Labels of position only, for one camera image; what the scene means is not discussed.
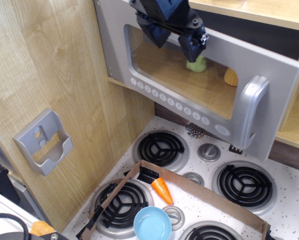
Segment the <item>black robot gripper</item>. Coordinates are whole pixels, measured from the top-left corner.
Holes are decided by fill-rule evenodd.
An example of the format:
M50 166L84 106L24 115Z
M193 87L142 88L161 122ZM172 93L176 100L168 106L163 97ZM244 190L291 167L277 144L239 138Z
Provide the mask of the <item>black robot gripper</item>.
M130 0L129 5L136 10L141 30L158 48L174 33L190 63L206 49L204 22L187 0Z

